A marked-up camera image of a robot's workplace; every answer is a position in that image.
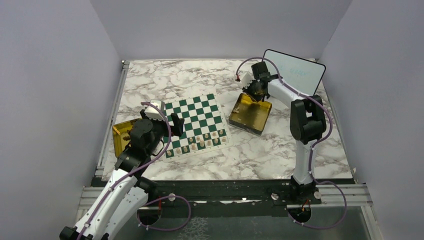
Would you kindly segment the gold tin with light pieces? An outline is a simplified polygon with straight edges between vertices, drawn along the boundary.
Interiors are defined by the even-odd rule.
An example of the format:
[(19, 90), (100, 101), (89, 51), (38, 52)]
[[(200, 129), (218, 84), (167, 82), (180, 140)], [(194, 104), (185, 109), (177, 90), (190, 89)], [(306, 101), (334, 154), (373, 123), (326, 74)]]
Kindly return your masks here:
[(261, 136), (272, 109), (268, 101), (254, 101), (250, 96), (241, 93), (228, 117), (228, 124)]

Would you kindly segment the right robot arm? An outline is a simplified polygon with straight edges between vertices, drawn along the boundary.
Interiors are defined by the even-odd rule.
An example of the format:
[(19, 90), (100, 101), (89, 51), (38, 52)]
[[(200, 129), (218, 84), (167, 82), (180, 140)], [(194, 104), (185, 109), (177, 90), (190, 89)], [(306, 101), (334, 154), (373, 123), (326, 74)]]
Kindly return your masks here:
[(279, 74), (271, 75), (264, 61), (251, 66), (253, 79), (246, 83), (243, 92), (255, 101), (270, 96), (284, 103), (290, 110), (289, 130), (296, 141), (295, 168), (290, 178), (289, 199), (300, 204), (315, 191), (313, 160), (314, 147), (327, 129), (322, 99), (308, 96), (286, 83)]

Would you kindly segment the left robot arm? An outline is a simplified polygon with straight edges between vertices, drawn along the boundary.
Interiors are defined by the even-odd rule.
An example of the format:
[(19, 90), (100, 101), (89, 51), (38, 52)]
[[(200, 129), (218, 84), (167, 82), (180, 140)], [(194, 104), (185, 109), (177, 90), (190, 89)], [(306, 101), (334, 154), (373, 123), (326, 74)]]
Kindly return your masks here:
[(175, 113), (170, 117), (172, 125), (149, 118), (142, 110), (141, 118), (130, 121), (132, 128), (125, 136), (129, 142), (108, 182), (87, 213), (74, 226), (63, 228), (61, 240), (112, 240), (138, 208), (155, 203), (157, 185), (142, 174), (152, 160), (165, 154), (167, 144), (155, 152), (164, 137), (183, 135), (185, 120)]

